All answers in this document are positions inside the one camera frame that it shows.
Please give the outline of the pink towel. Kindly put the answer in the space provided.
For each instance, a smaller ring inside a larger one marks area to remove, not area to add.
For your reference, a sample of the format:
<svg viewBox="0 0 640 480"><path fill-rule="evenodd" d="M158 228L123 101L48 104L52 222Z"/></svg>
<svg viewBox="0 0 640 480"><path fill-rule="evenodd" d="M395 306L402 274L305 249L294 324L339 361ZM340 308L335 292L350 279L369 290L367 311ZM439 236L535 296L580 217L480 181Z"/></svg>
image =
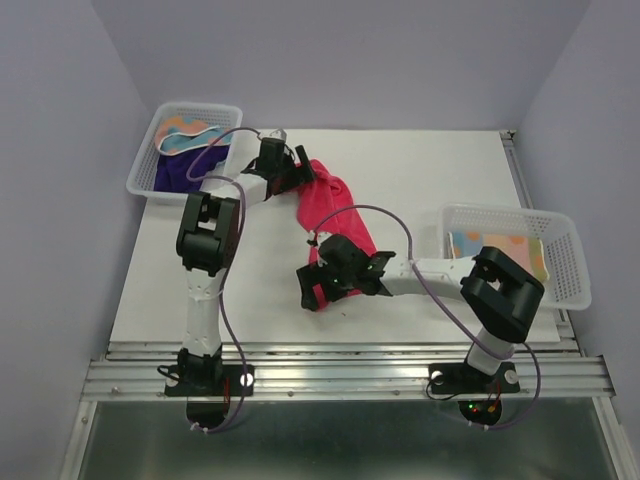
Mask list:
<svg viewBox="0 0 640 480"><path fill-rule="evenodd" d="M312 230L341 234L371 255L377 251L346 183L331 174L320 161L311 161L315 180L299 188L297 220L309 233ZM318 264L318 248L309 249L308 264Z"/></svg>

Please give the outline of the blue orange patterned towel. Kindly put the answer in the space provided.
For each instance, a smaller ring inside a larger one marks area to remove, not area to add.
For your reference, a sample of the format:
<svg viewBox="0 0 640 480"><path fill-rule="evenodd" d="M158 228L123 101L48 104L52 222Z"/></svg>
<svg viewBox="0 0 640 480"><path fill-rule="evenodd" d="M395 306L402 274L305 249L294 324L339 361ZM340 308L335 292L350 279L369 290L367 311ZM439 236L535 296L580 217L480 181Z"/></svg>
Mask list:
<svg viewBox="0 0 640 480"><path fill-rule="evenodd" d="M171 116L158 127L154 144L160 155L176 156L208 147L228 128L189 116Z"/></svg>

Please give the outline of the orange polka dot towel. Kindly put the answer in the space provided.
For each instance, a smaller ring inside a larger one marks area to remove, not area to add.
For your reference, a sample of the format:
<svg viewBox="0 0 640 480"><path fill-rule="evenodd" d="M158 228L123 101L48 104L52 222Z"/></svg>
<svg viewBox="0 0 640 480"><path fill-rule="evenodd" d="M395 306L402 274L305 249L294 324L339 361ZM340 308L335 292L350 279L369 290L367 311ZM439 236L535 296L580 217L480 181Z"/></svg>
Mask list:
<svg viewBox="0 0 640 480"><path fill-rule="evenodd" d="M535 237L450 231L447 239L453 258L472 257L483 247L495 247L541 283L545 283L550 277L544 260L543 243Z"/></svg>

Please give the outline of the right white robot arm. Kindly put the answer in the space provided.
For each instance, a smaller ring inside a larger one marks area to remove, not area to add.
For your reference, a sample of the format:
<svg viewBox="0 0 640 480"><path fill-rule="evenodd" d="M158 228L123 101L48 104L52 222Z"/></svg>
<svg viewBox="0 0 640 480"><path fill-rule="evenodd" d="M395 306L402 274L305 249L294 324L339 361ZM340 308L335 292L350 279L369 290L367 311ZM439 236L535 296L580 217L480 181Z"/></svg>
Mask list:
<svg viewBox="0 0 640 480"><path fill-rule="evenodd" d="M323 234L312 244L315 259L296 272L306 310L352 293L465 302L481 328L468 335L472 345L461 366L442 368L438 379L460 380L472 390L491 384L515 346L526 342L545 293L539 280L496 247L459 259L414 259L393 251L368 254L342 234Z"/></svg>

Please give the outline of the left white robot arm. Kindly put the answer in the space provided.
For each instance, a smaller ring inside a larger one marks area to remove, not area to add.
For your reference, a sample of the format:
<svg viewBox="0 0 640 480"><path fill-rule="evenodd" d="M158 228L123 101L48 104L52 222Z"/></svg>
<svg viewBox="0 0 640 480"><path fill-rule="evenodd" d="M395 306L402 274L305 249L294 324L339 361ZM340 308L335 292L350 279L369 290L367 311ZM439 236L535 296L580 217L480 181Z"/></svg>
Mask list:
<svg viewBox="0 0 640 480"><path fill-rule="evenodd" d="M279 138L261 140L259 153L236 178L217 176L211 192L187 196L176 252L186 272L186 330L174 365L166 368L165 394L220 395L239 375L222 361L220 300L239 245L248 208L311 183L315 173L305 148Z"/></svg>

